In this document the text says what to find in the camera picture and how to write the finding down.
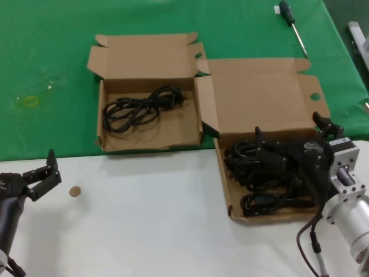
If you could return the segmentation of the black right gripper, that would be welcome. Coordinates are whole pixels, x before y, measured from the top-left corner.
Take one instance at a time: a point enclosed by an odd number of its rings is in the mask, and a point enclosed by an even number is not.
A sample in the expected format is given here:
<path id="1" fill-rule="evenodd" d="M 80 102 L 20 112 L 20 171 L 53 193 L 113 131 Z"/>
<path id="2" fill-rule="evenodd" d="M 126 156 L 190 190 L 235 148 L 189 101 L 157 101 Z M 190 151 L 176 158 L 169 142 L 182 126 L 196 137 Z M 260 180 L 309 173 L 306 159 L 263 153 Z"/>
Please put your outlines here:
<path id="1" fill-rule="evenodd" d="M 325 152 L 325 140 L 329 136 L 334 140 L 342 138 L 344 128 L 335 124 L 329 117 L 321 116 L 317 111 L 313 112 L 312 120 L 318 128 L 317 133 L 311 137 L 290 139 L 287 142 L 287 151 L 313 200 L 317 206 L 323 207 L 330 190 L 329 159 Z M 255 143 L 255 157 L 260 162 L 278 169 L 287 168 L 287 159 L 284 156 L 265 149 L 265 136 L 258 126 L 255 127 Z"/>

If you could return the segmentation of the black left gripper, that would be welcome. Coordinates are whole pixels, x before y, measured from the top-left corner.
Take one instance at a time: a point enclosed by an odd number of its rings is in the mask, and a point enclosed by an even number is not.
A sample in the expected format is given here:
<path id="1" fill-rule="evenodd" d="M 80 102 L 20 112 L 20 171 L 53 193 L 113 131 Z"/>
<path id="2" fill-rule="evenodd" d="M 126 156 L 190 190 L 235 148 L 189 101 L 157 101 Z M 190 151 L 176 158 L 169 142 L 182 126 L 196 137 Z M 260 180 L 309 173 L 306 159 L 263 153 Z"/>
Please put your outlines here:
<path id="1" fill-rule="evenodd" d="M 27 196 L 37 201 L 62 182 L 53 149 L 49 150 L 46 165 L 24 173 L 1 173 L 1 200 Z"/>

